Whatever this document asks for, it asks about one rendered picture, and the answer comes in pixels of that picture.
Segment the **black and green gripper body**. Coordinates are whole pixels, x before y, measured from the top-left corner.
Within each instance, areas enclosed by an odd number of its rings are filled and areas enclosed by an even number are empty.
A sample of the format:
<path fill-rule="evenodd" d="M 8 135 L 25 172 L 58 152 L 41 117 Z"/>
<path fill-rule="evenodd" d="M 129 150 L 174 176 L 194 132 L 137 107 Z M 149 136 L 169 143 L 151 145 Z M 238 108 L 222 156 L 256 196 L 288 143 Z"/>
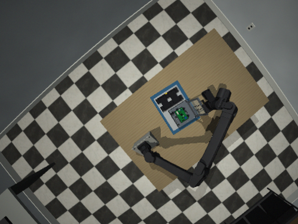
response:
<path fill-rule="evenodd" d="M 212 109 L 212 107 L 211 108 L 207 108 L 206 105 L 205 105 L 205 103 L 202 105 L 202 107 L 205 109 L 205 112 L 206 113 L 209 113 L 209 112 L 211 112 L 211 111 L 214 110 L 214 109 Z"/>

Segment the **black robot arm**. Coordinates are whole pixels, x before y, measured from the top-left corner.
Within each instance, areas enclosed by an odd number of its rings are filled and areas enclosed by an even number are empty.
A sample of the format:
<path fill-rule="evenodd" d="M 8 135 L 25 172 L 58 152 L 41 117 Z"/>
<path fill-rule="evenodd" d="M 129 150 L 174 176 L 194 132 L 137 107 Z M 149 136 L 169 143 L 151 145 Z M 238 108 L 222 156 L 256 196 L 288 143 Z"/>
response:
<path fill-rule="evenodd" d="M 162 158 L 159 153 L 156 153 L 156 151 L 155 153 L 153 153 L 153 151 L 151 151 L 151 146 L 146 141 L 137 146 L 137 149 L 139 149 L 140 152 L 144 155 L 145 161 L 147 163 L 154 163 L 162 167 L 163 169 L 166 169 L 170 173 L 186 181 L 192 188 L 201 185 L 201 183 L 208 176 L 214 158 L 224 140 L 227 130 L 229 129 L 230 124 L 233 122 L 233 119 L 238 112 L 237 106 L 229 100 L 231 91 L 228 89 L 219 88 L 215 98 L 210 89 L 204 90 L 201 95 L 206 100 L 208 100 L 207 102 L 205 102 L 207 108 L 212 107 L 212 109 L 214 110 L 222 110 L 222 113 L 220 115 L 220 119 L 218 121 L 216 129 L 210 139 L 210 142 L 202 158 L 197 163 L 194 169 L 194 173 L 191 173 L 167 161 L 166 159 Z"/>

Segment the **green circuit board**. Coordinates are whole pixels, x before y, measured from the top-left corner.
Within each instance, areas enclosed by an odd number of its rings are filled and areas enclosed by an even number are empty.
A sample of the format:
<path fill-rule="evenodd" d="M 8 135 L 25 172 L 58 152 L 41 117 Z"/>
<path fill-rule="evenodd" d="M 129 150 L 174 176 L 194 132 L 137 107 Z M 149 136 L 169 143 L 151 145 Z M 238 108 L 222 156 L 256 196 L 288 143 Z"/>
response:
<path fill-rule="evenodd" d="M 176 115 L 180 119 L 181 122 L 188 119 L 186 113 L 184 112 L 183 108 L 180 108 L 179 110 L 175 111 Z"/>

